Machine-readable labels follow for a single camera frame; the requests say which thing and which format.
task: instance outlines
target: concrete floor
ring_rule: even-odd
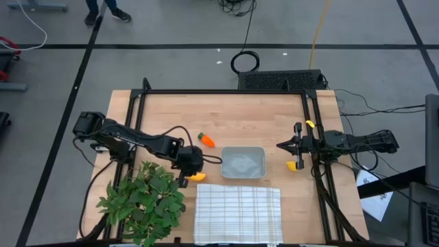
[[[439,44],[436,0],[404,0],[424,44]],[[87,44],[91,29],[83,23],[83,1],[68,1],[69,11],[29,12],[49,38],[48,44]],[[309,44],[316,30],[324,1],[258,0],[249,43]],[[216,1],[119,0],[133,22],[121,23],[107,10],[97,44],[223,44],[242,43],[249,16],[235,18],[221,12]],[[20,11],[0,3],[0,36],[19,44],[38,44],[44,38]],[[333,0],[318,39],[320,44],[415,45],[415,40],[395,0]],[[230,59],[238,49],[94,49],[79,88],[67,129],[56,157],[43,201],[27,245],[73,241],[91,168],[71,145],[74,121],[82,110],[106,112],[112,90],[139,88],[147,77],[154,89],[235,89],[237,76]],[[309,49],[255,49],[261,57],[260,71],[306,69]],[[41,172],[56,135],[84,49],[40,49],[24,52],[10,74],[13,82],[26,83],[26,93],[0,92],[0,111],[13,121],[0,145],[0,238],[2,246],[14,246]],[[435,64],[439,51],[429,50]],[[253,66],[251,59],[237,61],[241,70]],[[314,68],[321,69],[332,89],[361,93],[376,108],[422,104],[437,87],[417,49],[318,49]],[[345,113],[366,108],[361,98],[337,92]],[[383,155],[393,167],[405,171],[423,165],[424,114],[351,117],[355,134],[390,129],[401,149]],[[345,119],[346,132],[350,129]],[[93,158],[94,153],[85,149]],[[365,156],[365,162],[372,157]],[[377,172],[392,175],[387,166]],[[404,200],[394,198],[391,207]],[[403,212],[386,214],[385,220],[407,224]],[[368,219],[373,240],[384,237],[385,224]]]

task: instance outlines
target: person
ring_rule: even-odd
[[[116,0],[104,0],[111,14],[116,19],[120,19],[123,22],[131,21],[131,16],[117,7]],[[94,27],[96,23],[97,16],[99,16],[99,6],[97,5],[97,0],[86,0],[89,14],[85,18],[85,25],[89,27]]]

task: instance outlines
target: leafy plant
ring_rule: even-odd
[[[179,225],[178,218],[186,206],[177,190],[172,173],[156,163],[143,162],[137,176],[132,180],[125,176],[117,191],[108,183],[107,198],[100,197],[96,207],[105,208],[100,212],[108,213],[107,224],[125,221],[123,238],[133,239],[138,245],[143,240],[149,247]]]

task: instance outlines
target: white dish towel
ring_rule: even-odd
[[[280,189],[198,185],[194,239],[195,244],[283,243]]]

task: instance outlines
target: wooden tabletop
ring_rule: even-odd
[[[128,108],[130,91],[113,91],[107,118],[124,124]],[[320,115],[325,130],[343,131],[337,102],[333,91],[318,91]],[[138,109],[134,107],[132,128]],[[305,168],[298,172],[288,170],[285,162],[295,160],[290,153],[276,148],[276,144],[287,141],[294,135],[296,122],[305,125],[302,101],[299,95],[240,95],[240,94],[149,94],[146,97],[141,130],[148,134],[160,134],[173,126],[181,125],[188,129],[194,145],[202,148],[204,154],[221,156],[221,149],[226,146],[257,146],[265,150],[267,175],[259,180],[232,180],[223,178],[221,166],[204,164],[206,179],[201,183],[219,185],[243,185],[276,187],[281,190],[283,239],[286,244],[323,244],[324,233],[318,194],[314,178],[311,176],[311,160],[304,155]],[[197,140],[198,133],[208,134],[216,148],[207,148]],[[189,143],[182,130],[175,130],[169,135],[181,137]],[[108,163],[108,154],[98,154],[93,176]],[[157,159],[145,149],[138,148],[135,165],[141,161],[154,161],[169,171],[170,162]],[[339,162],[351,165],[346,156]],[[114,179],[116,165],[111,165],[103,172],[91,187],[86,206],[83,231],[87,234],[100,220],[95,205],[100,196],[106,196],[106,185]],[[349,222],[365,238],[368,231],[361,209],[355,177],[349,168],[332,165],[333,179],[337,191],[340,209]],[[182,243],[193,243],[193,225],[195,213],[196,182],[189,182],[186,189],[180,189],[185,195],[186,212],[180,218],[180,226],[172,230],[171,235],[162,242],[174,242],[174,237],[181,237]],[[333,214],[328,208],[333,239],[337,239]]]

